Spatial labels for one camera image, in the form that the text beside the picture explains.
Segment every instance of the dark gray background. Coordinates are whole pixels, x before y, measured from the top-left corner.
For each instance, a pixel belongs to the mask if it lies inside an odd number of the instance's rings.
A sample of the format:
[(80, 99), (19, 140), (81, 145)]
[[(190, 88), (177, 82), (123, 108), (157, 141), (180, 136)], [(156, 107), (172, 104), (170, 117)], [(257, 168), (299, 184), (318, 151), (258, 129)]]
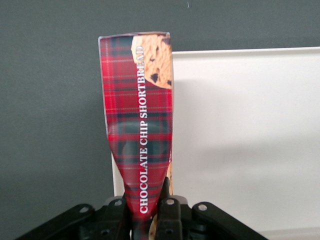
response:
[(10, 240), (113, 195), (99, 36), (168, 31), (174, 51), (320, 46), (320, 1), (2, 0), (0, 29), (0, 239)]

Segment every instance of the red tartan packaging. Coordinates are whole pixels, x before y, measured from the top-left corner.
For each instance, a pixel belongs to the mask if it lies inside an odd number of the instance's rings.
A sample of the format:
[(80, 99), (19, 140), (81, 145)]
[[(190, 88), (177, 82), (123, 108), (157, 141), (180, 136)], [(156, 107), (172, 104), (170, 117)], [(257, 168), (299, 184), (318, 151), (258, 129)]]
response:
[(172, 152), (170, 34), (99, 38), (107, 134), (124, 181), (135, 240), (148, 239)]

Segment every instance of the shortbread package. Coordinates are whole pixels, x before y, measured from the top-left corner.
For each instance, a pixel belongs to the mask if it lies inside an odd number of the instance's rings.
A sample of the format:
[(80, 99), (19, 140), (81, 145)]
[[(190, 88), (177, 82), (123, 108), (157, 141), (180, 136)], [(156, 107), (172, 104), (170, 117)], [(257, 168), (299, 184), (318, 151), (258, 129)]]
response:
[(167, 32), (100, 37), (109, 146), (132, 214), (132, 239), (149, 239), (172, 155), (173, 62)]

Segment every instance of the white board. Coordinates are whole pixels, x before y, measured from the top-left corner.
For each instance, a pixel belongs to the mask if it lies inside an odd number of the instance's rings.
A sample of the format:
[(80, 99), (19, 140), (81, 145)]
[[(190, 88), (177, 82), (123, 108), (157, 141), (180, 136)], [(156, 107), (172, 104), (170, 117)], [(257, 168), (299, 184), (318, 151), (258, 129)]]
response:
[(320, 47), (174, 52), (174, 194), (320, 239), (319, 66)]

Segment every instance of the cookie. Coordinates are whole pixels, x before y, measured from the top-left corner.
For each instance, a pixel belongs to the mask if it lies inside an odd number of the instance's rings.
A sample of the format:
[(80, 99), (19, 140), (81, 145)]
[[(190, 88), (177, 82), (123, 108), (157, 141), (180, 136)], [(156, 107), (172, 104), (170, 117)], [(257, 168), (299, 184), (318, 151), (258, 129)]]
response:
[(172, 89), (172, 50), (170, 36), (163, 34), (136, 35), (133, 37), (131, 51), (137, 63), (136, 47), (143, 47), (144, 78), (164, 89)]
[(166, 176), (169, 179), (169, 194), (173, 195), (174, 194), (174, 183), (172, 181), (172, 161), (170, 162), (168, 166), (168, 170), (166, 172)]
[(149, 228), (149, 240), (155, 240), (156, 238), (156, 231), (157, 231), (157, 224), (158, 224), (158, 215), (156, 214), (153, 217), (152, 223)]

